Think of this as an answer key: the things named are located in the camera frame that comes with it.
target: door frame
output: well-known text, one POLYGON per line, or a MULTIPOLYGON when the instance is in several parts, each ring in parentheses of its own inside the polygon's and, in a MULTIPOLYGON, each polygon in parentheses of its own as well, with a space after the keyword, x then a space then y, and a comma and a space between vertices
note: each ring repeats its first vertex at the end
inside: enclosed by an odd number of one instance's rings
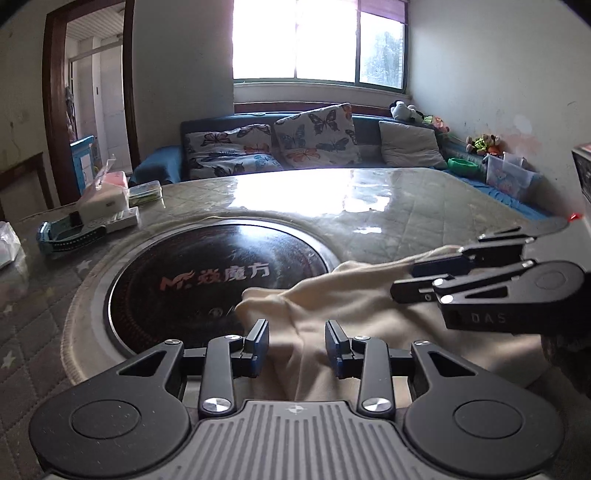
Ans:
MULTIPOLYGON (((67 127, 66 93, 64 91, 64 62, 66 27, 68 22, 102 8, 122 3, 122 0, 75 0, 47 14, 43 39, 41 85, 47 149, 53 179, 62 205, 80 198, 76 173, 72 163, 67 127)), ((132 81, 132 31, 135 0, 125 0, 123 27, 123 100, 125 122, 132 168, 139 165, 138 137, 135 129, 134 90, 132 81)))

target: beige towel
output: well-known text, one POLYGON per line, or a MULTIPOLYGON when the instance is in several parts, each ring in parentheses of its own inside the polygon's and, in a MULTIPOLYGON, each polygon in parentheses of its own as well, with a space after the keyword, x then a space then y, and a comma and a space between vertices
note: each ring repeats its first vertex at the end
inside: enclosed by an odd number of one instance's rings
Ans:
MULTIPOLYGON (((337 320, 348 337, 379 337, 390 348, 405 349, 415 340, 430 340, 522 386, 535 381, 549 368, 539 336, 447 330, 437 305, 392 301, 392 282, 408 276, 415 260, 456 250, 441 247, 382 265, 346 262, 289 290, 245 290, 236 307, 240 321, 248 330, 264 318, 270 327, 267 360, 252 385, 254 398, 356 403, 359 381, 338 380, 326 356, 324 323, 329 319, 337 320)), ((394 386, 397 406, 403 407, 410 402, 404 379, 395 379, 394 386)))

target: bright window light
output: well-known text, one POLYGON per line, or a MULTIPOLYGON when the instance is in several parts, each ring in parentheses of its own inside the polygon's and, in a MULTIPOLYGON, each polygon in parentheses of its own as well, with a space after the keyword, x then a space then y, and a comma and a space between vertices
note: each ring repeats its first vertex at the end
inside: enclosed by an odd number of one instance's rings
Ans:
MULTIPOLYGON (((397 1, 368 0, 368 5, 381 15, 381 4, 397 1)), ((317 80, 401 90, 405 25, 367 13, 363 6, 358 12, 363 2, 235 0, 234 79, 317 80)))

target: blue watch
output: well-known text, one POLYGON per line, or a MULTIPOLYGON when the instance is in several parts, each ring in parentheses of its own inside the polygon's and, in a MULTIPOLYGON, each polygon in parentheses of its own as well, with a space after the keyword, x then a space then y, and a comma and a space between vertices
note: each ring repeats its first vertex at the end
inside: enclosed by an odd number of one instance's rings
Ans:
POLYGON ((57 222, 43 222, 37 232, 39 250, 44 255, 68 252, 89 245, 107 234, 104 225, 85 231, 83 227, 78 212, 72 212, 57 222))

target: metal screw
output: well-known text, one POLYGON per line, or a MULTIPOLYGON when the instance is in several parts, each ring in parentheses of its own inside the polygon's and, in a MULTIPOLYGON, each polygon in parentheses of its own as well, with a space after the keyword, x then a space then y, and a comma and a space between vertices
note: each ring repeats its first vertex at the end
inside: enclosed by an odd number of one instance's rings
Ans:
POLYGON ((232 403, 225 398, 212 397, 204 400, 202 406, 204 410, 210 411, 212 413, 221 413, 223 411, 229 410, 232 406, 232 403))
POLYGON ((368 398, 361 405, 367 411, 386 411, 392 408, 392 402, 382 397, 368 398))

